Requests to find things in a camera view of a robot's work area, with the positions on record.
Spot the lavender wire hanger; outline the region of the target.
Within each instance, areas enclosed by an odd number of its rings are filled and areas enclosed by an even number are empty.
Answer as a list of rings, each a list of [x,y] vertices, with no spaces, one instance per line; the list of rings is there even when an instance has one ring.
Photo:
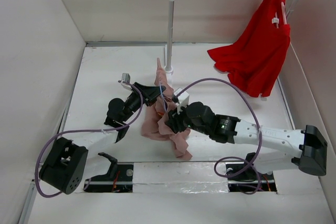
[[[166,113],[168,110],[168,102],[166,101],[166,97],[164,95],[165,86],[162,84],[161,81],[159,82],[159,89],[160,89],[160,97],[163,103],[163,109],[164,109],[164,112]]]

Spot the pink printed t shirt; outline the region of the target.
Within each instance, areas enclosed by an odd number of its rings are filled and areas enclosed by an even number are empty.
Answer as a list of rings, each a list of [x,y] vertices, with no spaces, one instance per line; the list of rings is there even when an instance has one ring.
[[[161,97],[158,97],[152,106],[148,106],[141,126],[141,135],[151,140],[171,141],[175,156],[185,161],[189,161],[192,158],[192,154],[187,150],[187,138],[191,130],[187,129],[184,132],[175,134],[168,126],[165,125],[165,121],[168,119],[168,112],[176,109],[177,106],[172,101],[174,90],[168,84],[166,72],[161,66],[160,59],[156,60],[156,64],[157,67],[154,85],[159,86],[159,82],[161,81],[166,87],[164,95],[166,97],[166,101],[168,102],[168,110],[166,113],[164,112]]]

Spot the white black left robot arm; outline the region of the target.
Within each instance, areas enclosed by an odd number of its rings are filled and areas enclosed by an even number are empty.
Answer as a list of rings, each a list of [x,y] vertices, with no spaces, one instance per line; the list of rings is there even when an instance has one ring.
[[[107,149],[126,135],[130,125],[141,114],[142,107],[152,106],[163,97],[166,86],[144,86],[137,82],[121,81],[130,90],[126,100],[112,99],[108,104],[106,129],[69,130],[56,134],[43,147],[50,147],[45,159],[39,154],[35,166],[35,182],[44,181],[58,190],[58,194],[73,193],[82,182],[95,176],[112,180],[117,175],[117,159]]]

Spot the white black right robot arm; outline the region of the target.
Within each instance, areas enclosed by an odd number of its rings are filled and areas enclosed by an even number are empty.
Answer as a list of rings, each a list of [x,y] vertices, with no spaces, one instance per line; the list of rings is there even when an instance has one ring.
[[[219,143],[258,145],[273,152],[259,155],[242,166],[243,174],[255,178],[260,173],[296,169],[313,176],[327,173],[328,144],[313,125],[304,130],[283,130],[263,127],[234,116],[215,114],[210,107],[194,102],[181,110],[168,113],[165,124],[174,132],[195,130]]]

